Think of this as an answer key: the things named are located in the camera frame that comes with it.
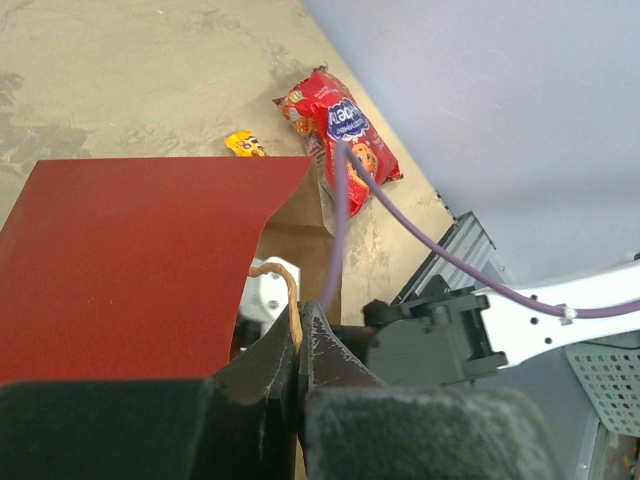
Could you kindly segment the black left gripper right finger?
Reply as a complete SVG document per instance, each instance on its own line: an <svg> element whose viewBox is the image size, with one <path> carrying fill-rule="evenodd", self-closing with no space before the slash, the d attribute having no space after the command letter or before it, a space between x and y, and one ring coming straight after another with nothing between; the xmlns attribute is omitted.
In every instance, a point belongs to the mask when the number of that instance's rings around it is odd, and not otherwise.
<svg viewBox="0 0 640 480"><path fill-rule="evenodd" d="M301 444L311 479L557 479L537 407L508 389L386 385L321 305L301 315Z"/></svg>

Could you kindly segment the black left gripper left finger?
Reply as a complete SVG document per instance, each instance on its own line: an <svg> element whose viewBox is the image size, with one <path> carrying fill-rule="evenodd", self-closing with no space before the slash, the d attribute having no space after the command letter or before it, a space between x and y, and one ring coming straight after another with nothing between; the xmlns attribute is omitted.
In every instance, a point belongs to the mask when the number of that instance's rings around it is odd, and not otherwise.
<svg viewBox="0 0 640 480"><path fill-rule="evenodd" d="M1 389L5 479L290 479L297 358L282 314L201 378L31 381Z"/></svg>

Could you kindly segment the red paper bag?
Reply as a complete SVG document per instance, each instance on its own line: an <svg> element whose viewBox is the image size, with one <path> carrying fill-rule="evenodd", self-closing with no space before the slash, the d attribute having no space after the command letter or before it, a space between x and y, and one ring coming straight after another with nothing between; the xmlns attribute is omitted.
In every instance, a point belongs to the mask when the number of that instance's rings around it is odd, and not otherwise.
<svg viewBox="0 0 640 480"><path fill-rule="evenodd" d="M1 380L210 375L253 258L307 301L329 245L305 157L41 160L1 231Z"/></svg>

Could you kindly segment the yellow candy pack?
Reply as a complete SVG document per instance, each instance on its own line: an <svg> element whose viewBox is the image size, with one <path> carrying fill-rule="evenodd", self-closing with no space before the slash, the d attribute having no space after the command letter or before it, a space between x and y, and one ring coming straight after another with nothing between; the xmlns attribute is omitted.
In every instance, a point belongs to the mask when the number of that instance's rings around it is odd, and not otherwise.
<svg viewBox="0 0 640 480"><path fill-rule="evenodd" d="M266 152L248 130L237 131L225 139L226 147L238 157L264 157Z"/></svg>

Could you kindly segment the red cookie snack bag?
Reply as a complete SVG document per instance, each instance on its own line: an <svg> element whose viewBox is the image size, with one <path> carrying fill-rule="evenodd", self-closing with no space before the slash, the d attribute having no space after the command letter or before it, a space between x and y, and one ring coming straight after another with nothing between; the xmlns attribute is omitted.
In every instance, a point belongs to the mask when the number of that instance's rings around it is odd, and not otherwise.
<svg viewBox="0 0 640 480"><path fill-rule="evenodd" d="M377 184L403 178L397 158L351 91L325 66L315 68L273 103L296 132L307 139L307 152L316 158L329 193L335 192L334 147L339 141L349 146Z"/></svg>

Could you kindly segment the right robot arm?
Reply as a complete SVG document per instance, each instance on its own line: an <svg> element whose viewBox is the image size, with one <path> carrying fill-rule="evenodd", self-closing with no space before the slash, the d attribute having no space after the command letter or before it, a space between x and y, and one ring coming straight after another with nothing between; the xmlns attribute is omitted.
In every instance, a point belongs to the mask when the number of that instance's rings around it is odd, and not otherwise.
<svg viewBox="0 0 640 480"><path fill-rule="evenodd" d="M639 328L639 262L520 289L556 315L520 305L491 288L434 293L380 306L366 366L393 386L443 386L491 376L540 354Z"/></svg>

